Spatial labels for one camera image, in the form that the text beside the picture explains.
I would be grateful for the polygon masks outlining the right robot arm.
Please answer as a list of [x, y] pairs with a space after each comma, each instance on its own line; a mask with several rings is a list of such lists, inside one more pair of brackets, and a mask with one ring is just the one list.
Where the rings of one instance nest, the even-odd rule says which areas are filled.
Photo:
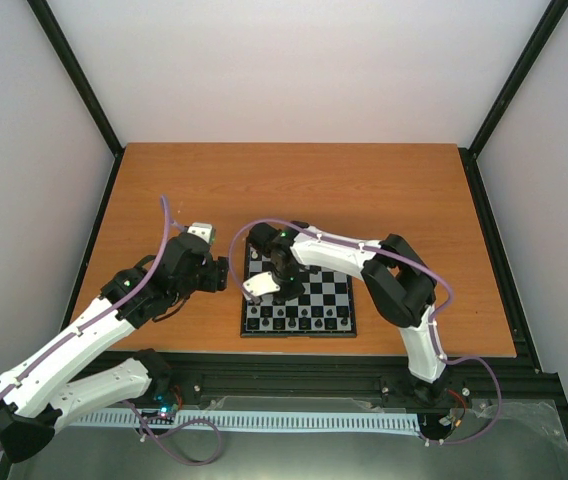
[[305, 293], [302, 272], [312, 267], [358, 279], [380, 316], [399, 329], [413, 377], [427, 383], [440, 378], [445, 365], [428, 333], [437, 280], [424, 271], [422, 260], [402, 237], [363, 240], [305, 223], [276, 229], [260, 222], [250, 229], [248, 244], [269, 265], [264, 273], [244, 281], [246, 299], [297, 299]]

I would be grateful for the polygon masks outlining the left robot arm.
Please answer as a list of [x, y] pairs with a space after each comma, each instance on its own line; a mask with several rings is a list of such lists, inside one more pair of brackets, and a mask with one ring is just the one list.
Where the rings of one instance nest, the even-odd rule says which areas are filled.
[[118, 272], [82, 315], [36, 354], [0, 375], [0, 452], [13, 463], [33, 457], [77, 419], [123, 400], [158, 403], [167, 417], [180, 403], [175, 375], [153, 349], [78, 379], [91, 361], [148, 321], [176, 314], [195, 292], [227, 286], [228, 261], [210, 253], [214, 229], [195, 223]]

